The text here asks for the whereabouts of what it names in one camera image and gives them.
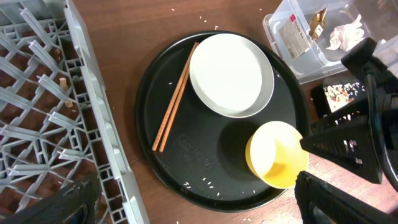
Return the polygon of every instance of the black tray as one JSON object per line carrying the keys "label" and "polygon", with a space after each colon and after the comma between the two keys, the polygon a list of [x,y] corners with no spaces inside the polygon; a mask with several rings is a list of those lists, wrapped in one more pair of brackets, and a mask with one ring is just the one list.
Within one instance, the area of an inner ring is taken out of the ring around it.
{"label": "black tray", "polygon": [[261,112],[244,119],[219,115],[200,101],[188,82],[164,152],[151,150],[193,44],[222,33],[233,34],[214,30],[189,35],[154,59],[137,94],[136,128],[146,158],[167,187],[202,207],[238,212],[265,205],[285,192],[266,185],[246,164],[244,150],[255,130],[278,120],[295,126],[303,136],[309,132],[307,103],[299,83],[267,47],[241,35],[253,41],[274,68],[274,93]]}

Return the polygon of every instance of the wooden table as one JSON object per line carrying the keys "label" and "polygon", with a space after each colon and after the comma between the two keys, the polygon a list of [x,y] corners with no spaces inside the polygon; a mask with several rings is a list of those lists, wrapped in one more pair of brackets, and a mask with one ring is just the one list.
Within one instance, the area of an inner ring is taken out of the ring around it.
{"label": "wooden table", "polygon": [[[164,47],[184,35],[213,30],[215,26],[269,46],[262,19],[273,13],[279,3],[280,0],[75,1],[87,24],[119,137],[152,223],[302,222],[292,189],[275,202],[241,213],[213,212],[184,200],[152,172],[141,152],[134,122],[134,104],[141,77]],[[316,114],[309,90],[315,85],[303,85],[312,119],[316,119]],[[381,185],[371,184],[314,155],[310,156],[309,172],[383,212],[398,208],[398,194],[385,178]]]}

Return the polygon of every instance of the food label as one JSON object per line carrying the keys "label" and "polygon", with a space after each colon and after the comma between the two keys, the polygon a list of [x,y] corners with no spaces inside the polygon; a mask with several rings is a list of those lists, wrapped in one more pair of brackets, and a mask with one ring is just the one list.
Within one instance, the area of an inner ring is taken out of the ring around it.
{"label": "food label", "polygon": [[300,56],[310,48],[307,38],[294,14],[279,29],[279,35],[284,41],[285,47],[293,59]]}
{"label": "food label", "polygon": [[321,25],[317,25],[317,28],[315,28],[314,32],[320,37],[323,29]]}

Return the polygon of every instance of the wooden chopsticks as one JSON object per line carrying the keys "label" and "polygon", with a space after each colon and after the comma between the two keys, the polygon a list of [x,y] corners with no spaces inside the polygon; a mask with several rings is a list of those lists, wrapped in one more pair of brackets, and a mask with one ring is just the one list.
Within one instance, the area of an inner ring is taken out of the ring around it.
{"label": "wooden chopsticks", "polygon": [[191,57],[198,45],[199,45],[199,43],[195,42],[195,44],[193,45],[192,51],[189,55],[189,58],[184,66],[184,69],[182,70],[180,79],[178,80],[178,83],[177,83],[177,86],[175,87],[172,99],[169,103],[169,106],[167,107],[166,114],[164,114],[162,124],[160,125],[159,131],[156,135],[154,145],[152,146],[153,151],[156,151],[157,146],[159,145],[160,139],[162,138],[163,132],[164,132],[164,136],[163,136],[162,142],[160,144],[159,152],[163,152],[163,150],[164,150],[164,146],[166,145],[166,141],[169,136],[170,129],[172,127],[175,114],[176,114],[178,106],[181,102],[181,97],[184,92],[185,85],[187,84],[187,81],[188,81],[189,64],[191,61]]}

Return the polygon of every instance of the clear plastic container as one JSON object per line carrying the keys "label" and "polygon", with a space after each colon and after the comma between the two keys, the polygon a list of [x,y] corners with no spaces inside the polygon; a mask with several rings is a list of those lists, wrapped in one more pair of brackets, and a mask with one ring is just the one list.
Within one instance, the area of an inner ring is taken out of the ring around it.
{"label": "clear plastic container", "polygon": [[[312,17],[322,9],[327,7],[326,24],[323,32],[318,40],[313,41],[308,35],[310,32],[309,22]],[[364,30],[364,37],[372,37],[371,30],[368,27],[368,21],[375,25],[374,29],[377,34],[380,30],[376,30],[380,26],[388,23],[389,19],[394,18],[394,14],[389,14],[386,18],[386,12],[395,12],[398,14],[398,8],[392,4],[388,9],[381,10],[377,5],[377,1],[332,1],[332,0],[283,0],[275,13],[267,15],[263,20],[263,26],[267,37],[274,52],[279,54],[290,69],[295,73],[300,83],[310,82],[319,78],[327,77],[329,75],[342,72],[346,68],[341,64],[340,59],[347,54],[344,50],[328,50],[330,46],[330,34],[336,26],[352,23],[361,14],[362,29]],[[380,13],[384,15],[384,20],[379,21],[378,18],[372,14]],[[298,57],[292,58],[289,54],[288,48],[280,34],[281,28],[292,21],[292,16],[298,21],[300,29],[307,40],[308,49]],[[394,28],[392,33],[398,31],[395,23],[388,23]],[[388,36],[379,35],[381,38],[388,38]]]}

